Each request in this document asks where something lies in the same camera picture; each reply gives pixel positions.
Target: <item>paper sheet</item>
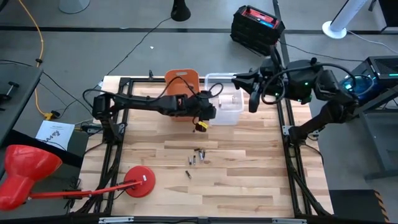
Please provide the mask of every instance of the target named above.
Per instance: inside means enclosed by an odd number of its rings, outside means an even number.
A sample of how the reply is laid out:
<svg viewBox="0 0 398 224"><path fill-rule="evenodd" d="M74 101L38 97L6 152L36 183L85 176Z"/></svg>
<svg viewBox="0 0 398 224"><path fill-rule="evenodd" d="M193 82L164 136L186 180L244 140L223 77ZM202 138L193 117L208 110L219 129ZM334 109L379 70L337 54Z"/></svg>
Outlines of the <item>paper sheet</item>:
<svg viewBox="0 0 398 224"><path fill-rule="evenodd" d="M74 129L74 124L43 121L37 132L36 139L43 140L49 145L66 151Z"/></svg>

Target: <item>white plastic bin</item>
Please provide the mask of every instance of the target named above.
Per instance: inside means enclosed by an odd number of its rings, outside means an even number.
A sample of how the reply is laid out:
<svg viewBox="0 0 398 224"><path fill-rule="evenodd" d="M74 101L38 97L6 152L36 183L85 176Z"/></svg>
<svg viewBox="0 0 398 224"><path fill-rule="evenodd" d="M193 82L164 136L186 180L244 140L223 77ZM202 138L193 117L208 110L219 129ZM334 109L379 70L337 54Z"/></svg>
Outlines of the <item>white plastic bin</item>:
<svg viewBox="0 0 398 224"><path fill-rule="evenodd" d="M210 99L210 103L217 109L216 118L210 120L210 125L233 126L237 125L239 115L243 112L242 89L235 89L231 79L235 73L211 73L205 77L205 90L209 90L215 83L222 83L223 91ZM211 89L215 95L221 90L221 85Z"/></svg>

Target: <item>battery pack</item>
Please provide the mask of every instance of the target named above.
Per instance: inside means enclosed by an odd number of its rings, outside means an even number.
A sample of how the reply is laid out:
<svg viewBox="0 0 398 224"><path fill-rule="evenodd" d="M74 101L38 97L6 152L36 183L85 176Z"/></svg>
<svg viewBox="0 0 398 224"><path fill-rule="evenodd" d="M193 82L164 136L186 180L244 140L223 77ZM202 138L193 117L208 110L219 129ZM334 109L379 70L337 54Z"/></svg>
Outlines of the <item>battery pack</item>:
<svg viewBox="0 0 398 224"><path fill-rule="evenodd" d="M231 38L265 56L285 30L281 20L252 6L242 6L234 14Z"/></svg>

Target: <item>orange bin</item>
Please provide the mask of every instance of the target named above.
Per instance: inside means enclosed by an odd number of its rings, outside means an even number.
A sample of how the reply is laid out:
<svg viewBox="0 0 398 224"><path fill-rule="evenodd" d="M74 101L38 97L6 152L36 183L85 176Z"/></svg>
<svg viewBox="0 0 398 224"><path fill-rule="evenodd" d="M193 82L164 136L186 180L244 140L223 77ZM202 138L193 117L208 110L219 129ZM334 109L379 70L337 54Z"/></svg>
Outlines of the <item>orange bin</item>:
<svg viewBox="0 0 398 224"><path fill-rule="evenodd" d="M195 93L200 91L199 89L199 74L194 69L175 69L170 70L166 73L164 79L166 81L166 85L168 85L173 78L181 77L184 79L192 88ZM186 94L188 97L192 96L192 91L188 88L187 84L179 78L176 78L168 89L166 90L166 95L177 95L177 94ZM192 117L180 117L180 118L172 118L174 121L192 121Z"/></svg>

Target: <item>red desk lamp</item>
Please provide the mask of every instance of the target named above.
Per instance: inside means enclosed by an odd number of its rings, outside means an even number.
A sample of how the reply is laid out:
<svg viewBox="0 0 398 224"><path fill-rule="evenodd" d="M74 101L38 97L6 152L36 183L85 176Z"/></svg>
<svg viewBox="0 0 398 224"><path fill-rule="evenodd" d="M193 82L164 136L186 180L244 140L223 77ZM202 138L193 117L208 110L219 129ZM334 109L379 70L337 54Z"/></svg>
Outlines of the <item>red desk lamp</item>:
<svg viewBox="0 0 398 224"><path fill-rule="evenodd" d="M132 197L144 197L155 187L155 174L148 167L135 166L127 172L124 182L115 187L94 191L30 192L35 182L51 175L61 164L58 156L45 150L23 145L8 146L5 159L7 178L0 186L0 210L15 209L26 200L35 198L90 197L124 189Z"/></svg>

